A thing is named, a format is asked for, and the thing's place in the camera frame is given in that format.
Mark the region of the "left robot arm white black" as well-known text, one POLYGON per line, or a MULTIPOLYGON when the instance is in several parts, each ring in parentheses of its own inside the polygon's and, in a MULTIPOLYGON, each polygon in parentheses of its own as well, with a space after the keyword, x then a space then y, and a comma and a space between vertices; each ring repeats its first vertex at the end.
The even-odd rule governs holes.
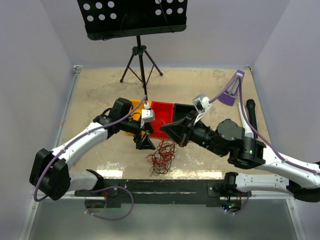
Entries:
POLYGON ((51 150, 39 150, 33 162, 29 182, 35 187, 33 199, 36 202, 44 200, 38 198, 41 191, 45 198, 59 200, 69 191, 86 191, 92 196, 99 196, 104 190, 104 178, 94 170, 71 173, 71 167, 95 146, 109 140, 120 131, 133 135, 137 150, 154 150, 150 140, 153 133, 151 123, 156 119, 154 110, 145 99, 139 106, 143 106, 140 117, 133 119, 136 106, 126 98, 119 97, 112 107, 105 109, 79 134, 51 150))

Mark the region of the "yellow plastic bin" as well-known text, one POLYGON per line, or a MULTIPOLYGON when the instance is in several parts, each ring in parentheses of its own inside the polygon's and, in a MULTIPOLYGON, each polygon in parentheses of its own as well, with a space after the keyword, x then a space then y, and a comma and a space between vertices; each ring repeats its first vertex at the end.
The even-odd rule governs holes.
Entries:
POLYGON ((132 118, 136 121, 141 121, 141 111, 144 108, 144 101, 140 105, 140 100, 130 99, 129 101, 131 102, 129 118, 132 118))

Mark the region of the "red plastic bin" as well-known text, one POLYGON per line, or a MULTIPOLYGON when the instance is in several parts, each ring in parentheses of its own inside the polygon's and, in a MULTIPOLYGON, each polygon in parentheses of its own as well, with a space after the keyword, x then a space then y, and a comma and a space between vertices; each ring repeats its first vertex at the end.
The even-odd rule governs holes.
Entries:
POLYGON ((169 136, 161 131, 161 126, 169 124, 173 121, 174 104, 169 102, 152 101, 151 108, 155 113, 155 120, 151 122, 153 133, 150 134, 153 138, 168 139, 169 136))

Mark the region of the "black plastic bin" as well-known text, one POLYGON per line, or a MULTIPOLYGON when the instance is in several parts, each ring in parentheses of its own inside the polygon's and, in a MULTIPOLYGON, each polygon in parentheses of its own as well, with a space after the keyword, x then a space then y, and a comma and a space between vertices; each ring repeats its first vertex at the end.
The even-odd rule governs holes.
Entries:
POLYGON ((183 119, 192 110, 195 110, 194 105, 175 103, 173 108, 172 121, 176 122, 183 119))

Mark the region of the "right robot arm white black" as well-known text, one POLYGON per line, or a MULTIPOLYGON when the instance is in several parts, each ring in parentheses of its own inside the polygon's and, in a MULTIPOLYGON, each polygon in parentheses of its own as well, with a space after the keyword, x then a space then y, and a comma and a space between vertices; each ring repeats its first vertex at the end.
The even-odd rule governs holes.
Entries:
POLYGON ((160 130, 180 147, 193 142, 220 156, 228 156, 228 163, 244 170, 263 170, 266 175, 228 172, 218 190, 230 197, 252 191, 279 192, 295 199, 320 201, 320 164, 307 163, 289 156, 276 154, 270 146, 245 136, 243 127, 231 119, 220 122, 215 130, 202 121, 195 121, 191 111, 178 121, 164 124, 160 130))

